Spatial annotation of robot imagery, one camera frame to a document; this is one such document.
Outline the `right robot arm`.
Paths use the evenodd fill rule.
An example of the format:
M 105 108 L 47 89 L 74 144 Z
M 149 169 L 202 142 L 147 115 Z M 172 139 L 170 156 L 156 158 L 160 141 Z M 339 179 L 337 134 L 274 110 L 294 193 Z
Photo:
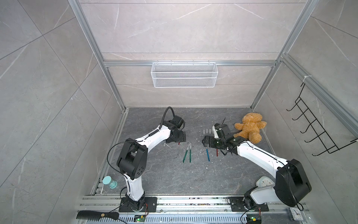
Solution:
M 264 176 L 257 181 L 255 187 L 245 193 L 243 204 L 247 210 L 264 203 L 276 202 L 295 207 L 311 192 L 309 179 L 298 160 L 289 161 L 277 157 L 241 136 L 235 137 L 226 124 L 215 124 L 213 133 L 213 136 L 204 136 L 204 147 L 219 149 L 224 155 L 231 153 L 246 158 L 266 170 L 275 181 L 266 184 L 263 181 L 270 178 Z

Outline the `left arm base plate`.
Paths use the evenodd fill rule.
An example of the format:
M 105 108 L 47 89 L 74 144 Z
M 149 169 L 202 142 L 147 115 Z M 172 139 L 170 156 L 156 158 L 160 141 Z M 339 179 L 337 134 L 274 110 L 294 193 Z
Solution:
M 133 201 L 129 197 L 121 198 L 119 212 L 155 212 L 157 209 L 157 197 L 142 197 L 139 201 Z

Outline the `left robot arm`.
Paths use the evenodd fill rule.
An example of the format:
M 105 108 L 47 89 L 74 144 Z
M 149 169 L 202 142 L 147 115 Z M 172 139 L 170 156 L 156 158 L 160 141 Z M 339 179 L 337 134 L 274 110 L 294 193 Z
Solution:
M 176 115 L 173 108 L 169 106 L 166 108 L 159 126 L 150 133 L 137 139 L 128 138 L 110 148 L 113 150 L 118 145 L 123 145 L 116 167 L 111 165 L 109 155 L 106 156 L 106 161 L 113 170 L 124 177 L 127 188 L 125 202 L 133 211 L 140 211 L 145 207 L 145 191 L 141 176 L 145 171 L 149 152 L 163 141 L 166 144 L 185 142 L 184 127 L 185 121 Z

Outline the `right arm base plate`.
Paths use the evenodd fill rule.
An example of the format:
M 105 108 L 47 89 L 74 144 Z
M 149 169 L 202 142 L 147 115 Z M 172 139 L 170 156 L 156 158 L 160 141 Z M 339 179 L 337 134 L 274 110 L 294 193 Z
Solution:
M 256 204 L 248 197 L 228 197 L 227 202 L 231 206 L 232 212 L 269 211 L 266 203 Z

